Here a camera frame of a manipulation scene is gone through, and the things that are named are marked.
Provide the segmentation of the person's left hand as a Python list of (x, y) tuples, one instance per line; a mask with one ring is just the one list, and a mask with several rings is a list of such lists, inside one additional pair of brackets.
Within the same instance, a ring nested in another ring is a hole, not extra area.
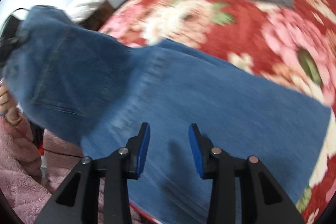
[(0, 94), (1, 116), (12, 126), (17, 126), (21, 122), (21, 116), (18, 112), (17, 103), (4, 80), (1, 80)]

